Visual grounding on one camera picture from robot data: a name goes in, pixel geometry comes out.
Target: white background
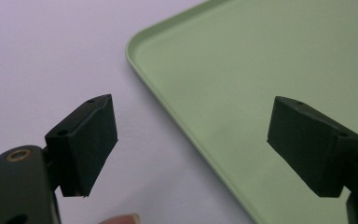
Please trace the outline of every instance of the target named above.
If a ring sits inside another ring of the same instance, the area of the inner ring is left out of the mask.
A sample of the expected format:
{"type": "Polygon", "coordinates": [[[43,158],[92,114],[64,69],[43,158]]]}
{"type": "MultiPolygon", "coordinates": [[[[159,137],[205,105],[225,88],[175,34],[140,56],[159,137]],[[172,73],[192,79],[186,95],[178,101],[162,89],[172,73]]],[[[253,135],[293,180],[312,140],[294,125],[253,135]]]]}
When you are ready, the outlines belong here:
{"type": "Polygon", "coordinates": [[[0,1],[0,154],[44,147],[71,111],[113,95],[119,141],[88,198],[56,191],[62,223],[251,223],[125,58],[137,32],[199,3],[0,1]]]}

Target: fingernail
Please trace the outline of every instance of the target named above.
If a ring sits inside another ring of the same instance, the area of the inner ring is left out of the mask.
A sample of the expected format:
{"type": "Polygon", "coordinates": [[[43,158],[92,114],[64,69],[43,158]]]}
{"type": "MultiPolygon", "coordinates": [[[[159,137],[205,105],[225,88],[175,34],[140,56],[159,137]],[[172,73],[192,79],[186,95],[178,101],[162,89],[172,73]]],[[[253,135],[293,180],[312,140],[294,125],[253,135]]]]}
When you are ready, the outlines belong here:
{"type": "Polygon", "coordinates": [[[141,220],[138,214],[129,214],[108,218],[100,224],[141,224],[141,220]]]}

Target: light green plastic tray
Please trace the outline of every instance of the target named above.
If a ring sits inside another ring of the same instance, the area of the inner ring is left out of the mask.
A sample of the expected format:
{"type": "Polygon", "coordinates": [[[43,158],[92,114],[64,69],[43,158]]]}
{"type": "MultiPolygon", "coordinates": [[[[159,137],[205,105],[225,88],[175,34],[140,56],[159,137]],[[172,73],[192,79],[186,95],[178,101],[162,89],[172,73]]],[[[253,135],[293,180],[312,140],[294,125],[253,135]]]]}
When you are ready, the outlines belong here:
{"type": "Polygon", "coordinates": [[[266,140],[276,95],[358,133],[358,1],[209,1],[127,57],[255,222],[347,223],[348,191],[318,198],[266,140]]]}

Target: white surface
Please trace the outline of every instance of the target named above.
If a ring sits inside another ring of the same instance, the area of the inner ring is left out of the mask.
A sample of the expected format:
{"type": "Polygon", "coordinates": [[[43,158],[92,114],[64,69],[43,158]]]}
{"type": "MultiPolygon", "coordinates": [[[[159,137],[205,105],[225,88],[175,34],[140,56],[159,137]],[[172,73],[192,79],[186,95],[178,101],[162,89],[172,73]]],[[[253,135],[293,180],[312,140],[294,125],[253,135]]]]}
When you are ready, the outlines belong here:
{"type": "Polygon", "coordinates": [[[200,2],[0,1],[0,154],[44,147],[72,110],[113,95],[119,141],[88,198],[56,191],[62,223],[251,223],[125,59],[131,36],[200,2]]]}

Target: mounting hole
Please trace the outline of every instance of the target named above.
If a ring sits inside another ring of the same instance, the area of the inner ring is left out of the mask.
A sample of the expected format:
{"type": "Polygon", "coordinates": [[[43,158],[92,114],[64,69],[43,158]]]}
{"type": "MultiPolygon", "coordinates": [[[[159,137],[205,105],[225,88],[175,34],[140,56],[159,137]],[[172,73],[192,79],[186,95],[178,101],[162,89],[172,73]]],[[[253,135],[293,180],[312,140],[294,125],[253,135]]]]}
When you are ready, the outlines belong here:
{"type": "Polygon", "coordinates": [[[58,136],[64,136],[66,134],[68,134],[68,130],[62,130],[62,131],[57,132],[58,136]]]}
{"type": "Polygon", "coordinates": [[[341,137],[348,137],[349,135],[347,133],[339,133],[339,136],[341,137]]]}
{"type": "Polygon", "coordinates": [[[20,161],[27,158],[31,154],[31,150],[28,148],[23,148],[16,150],[7,155],[7,161],[20,161]]]}
{"type": "Polygon", "coordinates": [[[28,217],[26,215],[18,215],[7,221],[6,224],[25,224],[28,217]]]}

